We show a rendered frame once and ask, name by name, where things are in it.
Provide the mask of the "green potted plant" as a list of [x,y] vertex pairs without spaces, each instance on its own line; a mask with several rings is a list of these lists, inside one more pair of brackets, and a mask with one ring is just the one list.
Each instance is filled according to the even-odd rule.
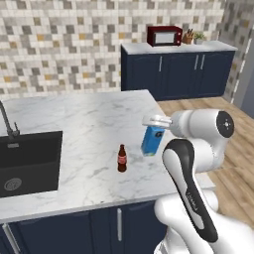
[[205,35],[203,32],[195,32],[193,37],[193,42],[196,45],[201,45],[205,41]]

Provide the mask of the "navy cupboard run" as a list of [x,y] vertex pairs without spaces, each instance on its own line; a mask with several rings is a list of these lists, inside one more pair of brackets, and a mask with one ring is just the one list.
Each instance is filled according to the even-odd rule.
[[121,90],[147,89],[157,101],[221,96],[235,51],[132,54],[121,46]]

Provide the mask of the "brown cola bottle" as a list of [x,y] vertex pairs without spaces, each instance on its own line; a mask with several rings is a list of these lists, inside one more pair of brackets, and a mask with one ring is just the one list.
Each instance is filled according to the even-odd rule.
[[120,145],[117,163],[119,172],[123,173],[127,170],[127,155],[125,152],[125,146],[123,144]]

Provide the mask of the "black sink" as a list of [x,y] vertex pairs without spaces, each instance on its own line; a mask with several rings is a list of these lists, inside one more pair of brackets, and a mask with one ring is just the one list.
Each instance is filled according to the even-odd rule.
[[0,137],[0,197],[59,188],[63,132]]

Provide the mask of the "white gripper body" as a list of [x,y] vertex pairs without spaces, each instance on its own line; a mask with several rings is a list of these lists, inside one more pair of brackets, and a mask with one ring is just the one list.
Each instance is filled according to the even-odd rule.
[[172,124],[170,117],[154,115],[154,116],[144,116],[142,120],[144,126],[153,126],[160,128],[169,128]]

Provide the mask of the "dark grey tap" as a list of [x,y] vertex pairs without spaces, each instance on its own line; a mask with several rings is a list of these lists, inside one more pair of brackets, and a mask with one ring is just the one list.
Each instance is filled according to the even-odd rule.
[[9,119],[8,119],[5,107],[4,107],[4,105],[3,105],[1,100],[0,100],[0,111],[2,113],[4,122],[5,122],[5,125],[6,125],[8,137],[9,137],[10,140],[13,140],[13,139],[15,139],[16,137],[18,137],[20,135],[20,130],[18,129],[17,123],[14,123],[15,130],[13,130],[11,128],[11,125],[10,125],[10,122],[9,122]]

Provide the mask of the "navy cupboard door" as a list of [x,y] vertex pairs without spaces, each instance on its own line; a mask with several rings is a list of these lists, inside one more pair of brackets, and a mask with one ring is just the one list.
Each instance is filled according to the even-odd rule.
[[[154,206],[151,200],[110,208],[112,254],[154,254],[167,231],[157,219]],[[122,241],[117,238],[117,208],[122,210]]]
[[10,223],[22,254],[93,254],[89,213]]

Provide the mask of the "blue drink carton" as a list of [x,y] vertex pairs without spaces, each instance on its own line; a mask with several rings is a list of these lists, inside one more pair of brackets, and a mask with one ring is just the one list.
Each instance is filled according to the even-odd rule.
[[160,146],[165,130],[159,127],[148,126],[141,145],[144,156],[154,156]]

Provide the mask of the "brown knife block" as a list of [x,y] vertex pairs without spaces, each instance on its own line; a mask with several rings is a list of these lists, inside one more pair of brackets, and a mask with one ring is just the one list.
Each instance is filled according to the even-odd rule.
[[193,31],[192,31],[192,29],[188,29],[188,30],[185,32],[184,36],[183,36],[182,42],[183,42],[184,44],[190,45],[192,39],[193,39]]

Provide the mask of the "red microwave oven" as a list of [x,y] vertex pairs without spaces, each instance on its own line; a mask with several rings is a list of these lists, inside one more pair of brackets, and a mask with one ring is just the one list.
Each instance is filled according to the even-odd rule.
[[183,29],[177,26],[149,26],[147,43],[152,47],[179,46],[182,35]]

